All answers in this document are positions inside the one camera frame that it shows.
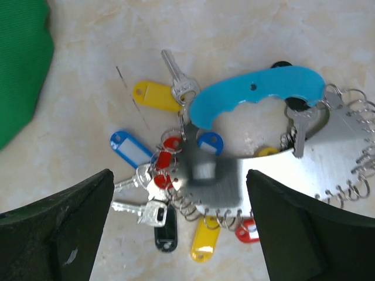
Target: beige tabletop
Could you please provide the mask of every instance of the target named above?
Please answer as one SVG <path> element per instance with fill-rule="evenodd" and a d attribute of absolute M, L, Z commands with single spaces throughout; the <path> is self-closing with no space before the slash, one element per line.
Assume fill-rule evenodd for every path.
<path fill-rule="evenodd" d="M 172 84 L 162 49 L 201 88 L 286 60 L 375 100 L 372 0 L 47 1 L 54 59 L 33 121 L 0 152 L 0 212 L 105 168 L 115 181 L 134 174 L 111 150 L 110 136 L 126 129 L 155 151 L 162 133 L 178 125 L 176 115 L 132 100 L 141 80 Z M 219 116 L 214 130 L 225 153 L 251 156 L 262 145 L 279 147 L 284 109 L 283 101 L 267 99 Z M 373 203 L 372 196 L 347 208 L 374 217 Z M 225 229 L 210 261 L 192 261 L 197 222 L 178 220 L 178 248 L 165 254 L 155 248 L 153 228 L 110 210 L 91 280 L 269 280 L 260 244 L 242 244 Z"/>

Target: green fabric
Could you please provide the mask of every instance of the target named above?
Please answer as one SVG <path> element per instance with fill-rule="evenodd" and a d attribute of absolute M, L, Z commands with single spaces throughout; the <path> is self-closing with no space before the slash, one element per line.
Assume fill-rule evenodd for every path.
<path fill-rule="evenodd" d="M 0 0 L 0 149 L 33 117 L 53 56 L 45 0 Z"/>

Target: blue plastic handle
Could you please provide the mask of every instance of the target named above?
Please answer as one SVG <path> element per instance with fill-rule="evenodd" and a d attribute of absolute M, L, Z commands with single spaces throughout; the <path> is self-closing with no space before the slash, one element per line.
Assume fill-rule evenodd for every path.
<path fill-rule="evenodd" d="M 224 148 L 224 141 L 220 135 L 214 132 L 203 133 L 197 142 L 198 146 L 207 152 L 220 155 Z"/>
<path fill-rule="evenodd" d="M 152 152 L 126 131 L 118 131 L 111 136 L 110 145 L 114 152 L 133 168 L 150 163 Z"/>
<path fill-rule="evenodd" d="M 276 67 L 233 77 L 204 89 L 190 106 L 190 118 L 198 128 L 210 130 L 221 113 L 243 102 L 264 98 L 300 98 L 315 105 L 323 98 L 325 83 L 316 72 L 301 66 Z"/>

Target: black key tag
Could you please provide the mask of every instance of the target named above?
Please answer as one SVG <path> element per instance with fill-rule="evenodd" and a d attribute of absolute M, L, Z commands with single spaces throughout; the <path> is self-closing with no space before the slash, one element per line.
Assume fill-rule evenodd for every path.
<path fill-rule="evenodd" d="M 173 252 L 177 248 L 177 216 L 176 210 L 169 205 L 166 222 L 163 227 L 155 227 L 155 246 L 164 253 Z"/>

